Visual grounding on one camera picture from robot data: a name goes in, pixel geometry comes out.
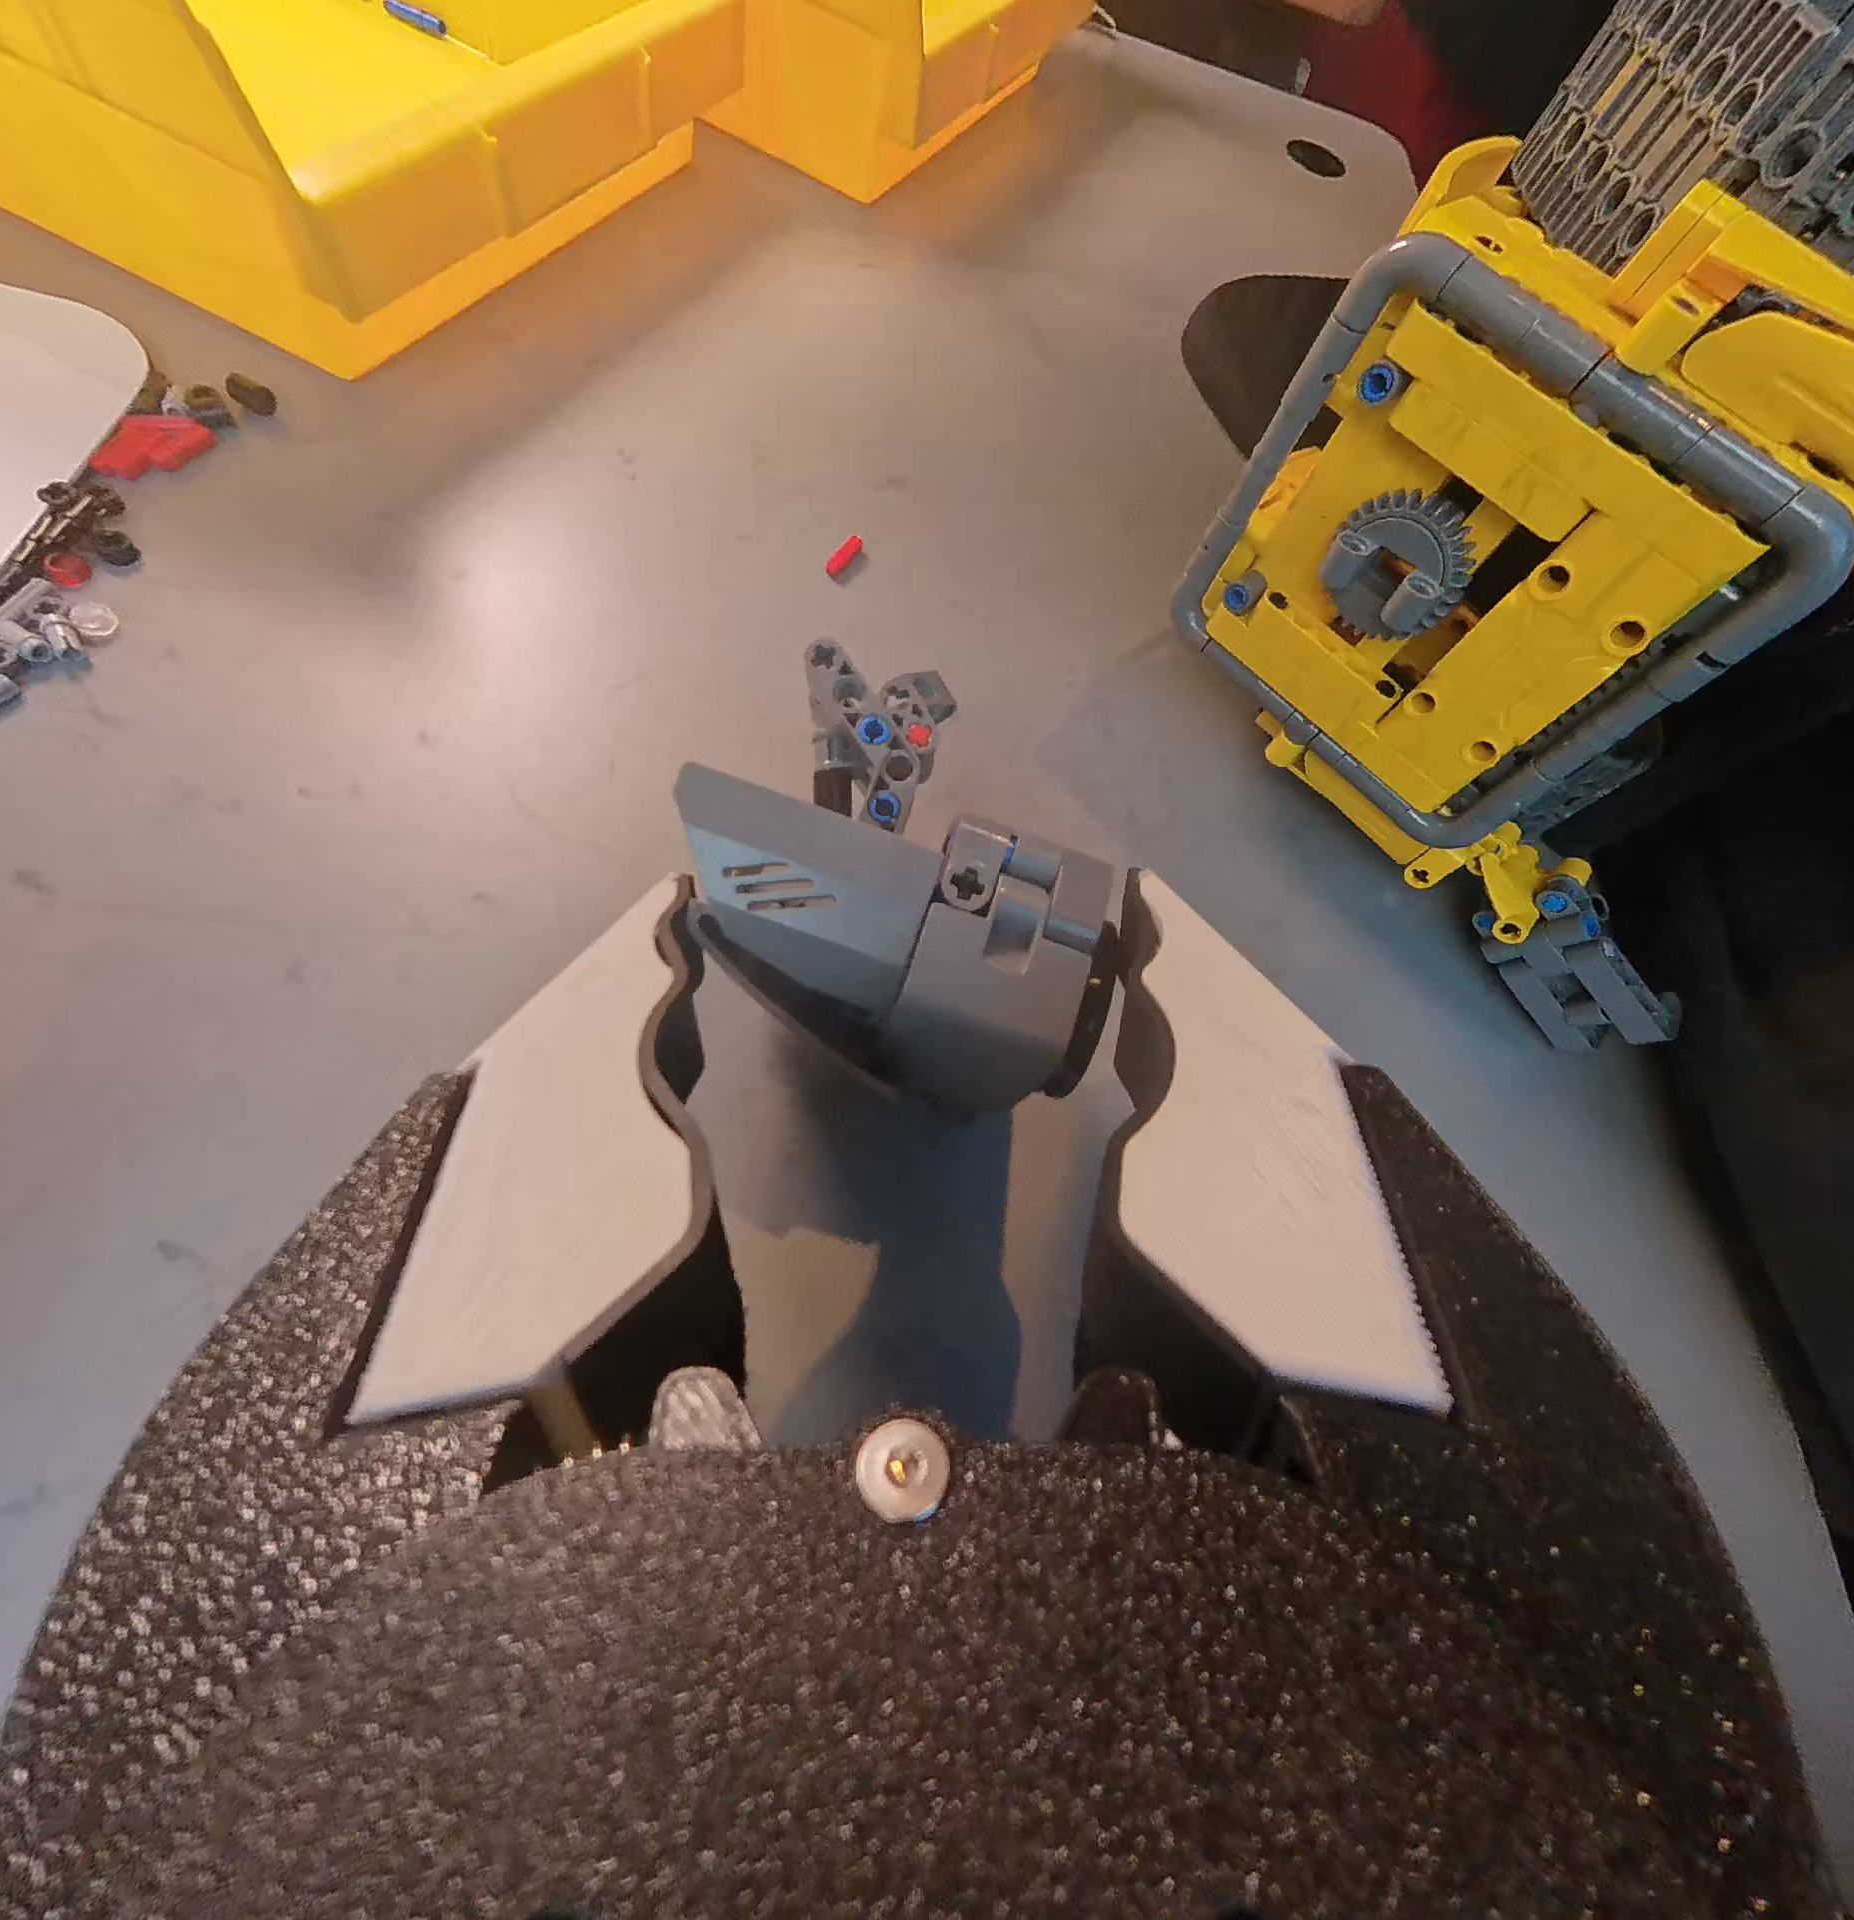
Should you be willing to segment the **yellow toy robot body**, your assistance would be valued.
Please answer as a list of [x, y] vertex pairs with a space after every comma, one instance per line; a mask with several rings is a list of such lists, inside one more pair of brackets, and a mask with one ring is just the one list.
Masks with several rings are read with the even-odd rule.
[[1854, 704], [1854, 4], [1619, 4], [1345, 285], [1173, 599], [1268, 757], [1473, 877], [1546, 1041], [1666, 1045], [1589, 852]]

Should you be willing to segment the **pile of grey toy pieces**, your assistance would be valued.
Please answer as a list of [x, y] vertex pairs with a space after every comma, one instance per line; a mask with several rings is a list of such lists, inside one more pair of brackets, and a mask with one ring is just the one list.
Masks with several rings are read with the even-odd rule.
[[0, 606], [0, 716], [35, 683], [87, 674], [96, 647], [122, 634], [122, 617], [106, 604], [69, 604], [49, 587], [33, 584]]

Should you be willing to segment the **grey Lego engine assembly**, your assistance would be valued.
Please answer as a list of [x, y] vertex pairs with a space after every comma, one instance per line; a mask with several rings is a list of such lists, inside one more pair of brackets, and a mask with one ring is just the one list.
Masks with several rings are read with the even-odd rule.
[[1113, 871], [972, 812], [936, 849], [907, 839], [958, 712], [949, 684], [869, 684], [831, 639], [802, 671], [809, 800], [699, 761], [675, 780], [702, 950], [899, 1097], [954, 1118], [1068, 1097], [1115, 993]]

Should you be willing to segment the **yellow plastic bin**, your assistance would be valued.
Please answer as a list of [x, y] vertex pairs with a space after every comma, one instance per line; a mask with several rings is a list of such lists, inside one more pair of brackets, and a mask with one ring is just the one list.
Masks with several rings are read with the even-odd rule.
[[356, 378], [684, 169], [737, 2], [0, 2], [0, 207]]
[[705, 120], [874, 203], [1028, 85], [1092, 2], [747, 2], [744, 86]]

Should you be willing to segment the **white book stand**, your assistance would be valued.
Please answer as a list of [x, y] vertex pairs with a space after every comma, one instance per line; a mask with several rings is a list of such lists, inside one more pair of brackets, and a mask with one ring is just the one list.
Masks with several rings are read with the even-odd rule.
[[142, 389], [142, 342], [97, 309], [0, 284], [0, 565]]

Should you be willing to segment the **red and black toy pieces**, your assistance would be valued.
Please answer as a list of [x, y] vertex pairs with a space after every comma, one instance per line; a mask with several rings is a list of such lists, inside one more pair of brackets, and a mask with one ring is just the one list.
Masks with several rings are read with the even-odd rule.
[[192, 468], [246, 423], [276, 419], [278, 404], [273, 389], [242, 374], [186, 389], [153, 376], [76, 478], [39, 488], [23, 575], [79, 587], [97, 570], [139, 568], [142, 545], [123, 529], [123, 483]]

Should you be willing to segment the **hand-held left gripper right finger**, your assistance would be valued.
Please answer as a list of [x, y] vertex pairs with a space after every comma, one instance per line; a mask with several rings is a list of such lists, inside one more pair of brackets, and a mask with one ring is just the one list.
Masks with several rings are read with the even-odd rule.
[[1150, 871], [1130, 872], [1122, 936], [1109, 1251], [1275, 1390], [1451, 1418], [1352, 1056]]

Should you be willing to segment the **grey desk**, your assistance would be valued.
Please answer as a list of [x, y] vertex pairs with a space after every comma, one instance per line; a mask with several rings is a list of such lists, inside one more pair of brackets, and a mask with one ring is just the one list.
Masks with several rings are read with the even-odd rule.
[[1650, 1053], [1550, 1053], [1171, 629], [1240, 467], [1187, 316], [1346, 274], [1413, 196], [1381, 131], [1086, 31], [869, 207], [705, 133], [356, 385], [0, 215], [2, 284], [280, 399], [129, 488], [119, 639], [0, 716], [0, 1726], [194, 1344], [425, 1078], [682, 865], [687, 759], [806, 788], [799, 649], [837, 639], [956, 692], [919, 837], [975, 811], [1153, 868], [1577, 1290], [1854, 1859], [1851, 1609]]

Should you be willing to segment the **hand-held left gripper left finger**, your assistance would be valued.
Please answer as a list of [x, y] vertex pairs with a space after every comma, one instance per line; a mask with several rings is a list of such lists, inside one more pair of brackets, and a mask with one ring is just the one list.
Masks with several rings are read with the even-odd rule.
[[725, 1367], [693, 905], [657, 882], [470, 1056], [348, 1427], [528, 1400], [643, 1429], [675, 1367]]

